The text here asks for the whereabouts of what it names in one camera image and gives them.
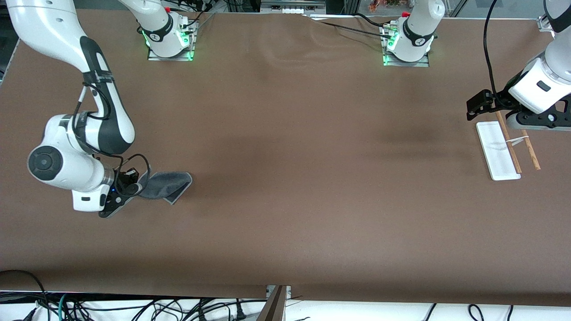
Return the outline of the grey and pink towel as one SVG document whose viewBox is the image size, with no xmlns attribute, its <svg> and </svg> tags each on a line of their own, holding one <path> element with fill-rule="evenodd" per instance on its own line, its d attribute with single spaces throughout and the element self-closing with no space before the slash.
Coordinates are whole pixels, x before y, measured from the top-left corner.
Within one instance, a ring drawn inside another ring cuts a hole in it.
<svg viewBox="0 0 571 321">
<path fill-rule="evenodd" d="M 193 177 L 188 172 L 153 173 L 145 191 L 139 197 L 149 200 L 163 199 L 174 205 L 192 183 Z"/>
</svg>

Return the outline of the white rectangular tray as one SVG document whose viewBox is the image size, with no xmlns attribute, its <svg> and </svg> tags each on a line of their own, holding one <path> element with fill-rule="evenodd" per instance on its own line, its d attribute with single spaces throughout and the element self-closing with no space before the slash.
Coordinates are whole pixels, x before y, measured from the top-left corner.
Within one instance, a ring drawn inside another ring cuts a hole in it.
<svg viewBox="0 0 571 321">
<path fill-rule="evenodd" d="M 521 178 L 522 169 L 514 145 L 524 142 L 535 170 L 541 170 L 534 146 L 527 130 L 520 130 L 519 137 L 510 138 L 506 120 L 500 111 L 496 120 L 476 124 L 480 145 L 492 181 L 511 181 Z"/>
</svg>

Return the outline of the orange background object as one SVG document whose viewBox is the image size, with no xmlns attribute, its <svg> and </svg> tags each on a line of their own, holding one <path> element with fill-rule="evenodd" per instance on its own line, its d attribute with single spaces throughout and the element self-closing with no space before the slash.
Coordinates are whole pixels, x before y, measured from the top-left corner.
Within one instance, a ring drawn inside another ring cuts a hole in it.
<svg viewBox="0 0 571 321">
<path fill-rule="evenodd" d="M 368 5 L 369 12 L 377 12 L 388 8 L 397 8 L 401 6 L 401 0 L 371 0 Z"/>
</svg>

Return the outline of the brown table cover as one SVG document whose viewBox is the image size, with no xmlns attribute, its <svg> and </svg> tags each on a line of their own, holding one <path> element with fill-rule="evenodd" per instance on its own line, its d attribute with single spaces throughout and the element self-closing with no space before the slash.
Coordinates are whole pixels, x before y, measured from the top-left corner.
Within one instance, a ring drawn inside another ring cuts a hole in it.
<svg viewBox="0 0 571 321">
<path fill-rule="evenodd" d="M 73 210 L 27 156 L 82 76 L 24 43 L 0 86 L 0 271 L 48 291 L 571 305 L 571 132 L 530 131 L 492 181 L 466 101 L 483 20 L 443 20 L 430 67 L 305 16 L 204 17 L 194 61 L 148 61 L 130 12 L 78 10 L 134 123 L 126 153 L 185 171 L 175 205 Z"/>
</svg>

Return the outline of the white power strip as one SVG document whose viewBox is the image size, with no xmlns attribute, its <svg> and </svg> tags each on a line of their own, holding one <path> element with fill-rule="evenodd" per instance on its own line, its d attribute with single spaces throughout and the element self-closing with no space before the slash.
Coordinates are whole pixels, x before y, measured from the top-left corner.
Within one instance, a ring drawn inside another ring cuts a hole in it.
<svg viewBox="0 0 571 321">
<path fill-rule="evenodd" d="M 261 13 L 326 14 L 326 0 L 261 0 Z"/>
</svg>

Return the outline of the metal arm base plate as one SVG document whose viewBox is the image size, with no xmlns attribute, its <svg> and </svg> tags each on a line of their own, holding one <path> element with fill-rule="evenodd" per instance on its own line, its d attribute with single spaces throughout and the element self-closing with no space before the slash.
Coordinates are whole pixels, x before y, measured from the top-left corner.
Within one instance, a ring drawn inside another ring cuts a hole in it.
<svg viewBox="0 0 571 321">
<path fill-rule="evenodd" d="M 393 44 L 394 40 L 397 39 L 398 33 L 397 28 L 394 26 L 388 26 L 385 24 L 383 27 L 379 27 L 381 35 L 389 35 L 390 38 L 381 37 L 381 45 L 383 47 L 383 65 L 384 66 L 399 66 L 399 67 L 430 67 L 430 61 L 428 53 L 425 53 L 423 57 L 416 62 L 406 62 L 394 55 L 392 51 L 389 50 L 389 44 Z"/>
<path fill-rule="evenodd" d="M 143 31 L 145 43 L 149 47 L 149 61 L 192 61 L 198 34 L 198 24 L 190 24 L 185 16 L 180 16 L 170 31 Z"/>
</svg>

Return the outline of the metal table frame post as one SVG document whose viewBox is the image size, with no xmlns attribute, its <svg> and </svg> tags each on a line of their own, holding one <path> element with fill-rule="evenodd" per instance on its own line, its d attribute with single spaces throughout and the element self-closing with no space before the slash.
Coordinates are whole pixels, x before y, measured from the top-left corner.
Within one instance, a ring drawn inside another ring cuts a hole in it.
<svg viewBox="0 0 571 321">
<path fill-rule="evenodd" d="M 256 321 L 284 321 L 287 300 L 291 298 L 291 286 L 267 286 L 269 295 Z"/>
</svg>

